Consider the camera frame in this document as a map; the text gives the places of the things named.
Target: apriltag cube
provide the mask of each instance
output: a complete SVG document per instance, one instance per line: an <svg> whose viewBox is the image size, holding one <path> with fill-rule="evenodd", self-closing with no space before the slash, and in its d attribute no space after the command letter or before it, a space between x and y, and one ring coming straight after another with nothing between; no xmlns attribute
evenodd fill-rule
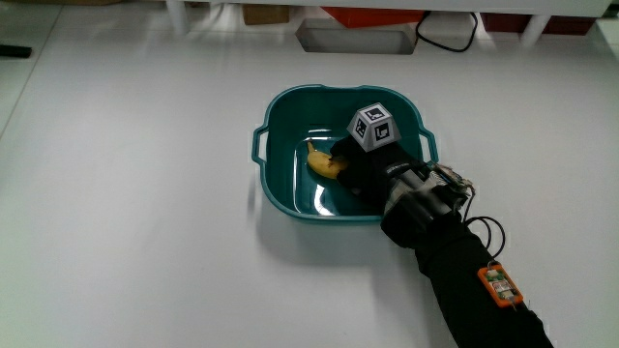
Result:
<svg viewBox="0 0 619 348"><path fill-rule="evenodd" d="M366 152L401 139L393 116L380 102L357 110L347 129Z"/></svg>

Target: yellow banana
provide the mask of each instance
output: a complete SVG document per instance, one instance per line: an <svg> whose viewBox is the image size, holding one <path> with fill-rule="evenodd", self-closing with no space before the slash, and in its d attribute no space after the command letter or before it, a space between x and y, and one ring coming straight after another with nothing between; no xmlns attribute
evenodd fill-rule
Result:
<svg viewBox="0 0 619 348"><path fill-rule="evenodd" d="M336 179L338 173L341 170L346 169L348 162L346 160L333 159L331 156L316 151L311 145L311 141L308 141L308 165L309 167L320 174L321 176L329 179Z"/></svg>

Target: black power cord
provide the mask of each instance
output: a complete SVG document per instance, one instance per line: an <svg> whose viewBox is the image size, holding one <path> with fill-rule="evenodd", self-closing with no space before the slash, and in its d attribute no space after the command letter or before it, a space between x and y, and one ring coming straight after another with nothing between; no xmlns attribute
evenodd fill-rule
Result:
<svg viewBox="0 0 619 348"><path fill-rule="evenodd" d="M481 221L481 222L484 223L484 225L487 228L486 249L490 248L490 242L492 242L492 229L490 228L489 223L487 223L487 220L492 221L497 226L499 226L499 229L501 230L501 237L503 239L501 241L501 247L499 248L499 250L496 251L496 253L491 256L492 259L494 259L494 258L496 258L501 253L501 251L503 251L503 247L505 247L505 230L503 229L503 226L501 225L501 223L499 223L499 221L497 221L496 219L494 219L492 217L472 217L470 219L466 219L466 217L468 216L468 210L471 208L471 202L473 202L473 198L475 198L475 190L472 189L471 192L472 192L471 199L468 200L468 205L466 206L466 211L464 212L464 217L462 218L462 222L467 227L468 227L468 225L470 225L474 221Z"/></svg>
<svg viewBox="0 0 619 348"><path fill-rule="evenodd" d="M433 44L433 45L435 45L435 46L437 46L439 48L443 48L443 49L446 49L448 51L455 52L455 53L464 52L465 50L468 49L468 47L471 46L471 44L473 43L473 38L475 37L475 31L477 30L477 16L474 13L470 13L471 16L473 17L473 19L475 20L475 26L473 27L473 32L471 33L471 38L468 40L468 44L466 45L466 47L465 48L460 48L460 49L447 47L447 46L442 45L440 43L435 43L434 41L426 39L423 35L421 35L419 33L419 27L422 26L422 23L424 22L424 20L426 20L426 18L428 18L429 14L431 14L431 13L432 13L432 11L424 12L424 15L422 16L422 20L420 20L419 23L417 23L417 27L415 27L415 34L417 34L417 37L419 39L425 41L428 44Z"/></svg>

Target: teal bowl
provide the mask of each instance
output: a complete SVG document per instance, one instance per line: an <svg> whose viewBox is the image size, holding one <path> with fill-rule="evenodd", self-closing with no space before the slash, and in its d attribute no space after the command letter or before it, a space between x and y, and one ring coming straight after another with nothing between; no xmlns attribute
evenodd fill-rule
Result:
<svg viewBox="0 0 619 348"><path fill-rule="evenodd" d="M400 93L375 86L298 86L271 101L264 124L253 132L251 159L260 166L260 181L267 198L294 218L317 222L379 221L382 212L308 167L307 145L311 139L316 150L328 154L336 141L348 135L346 127L355 112L377 102L393 115L404 150L418 159L438 161L434 135L424 128L417 107ZM265 141L265 136L262 158L260 142Z"/></svg>

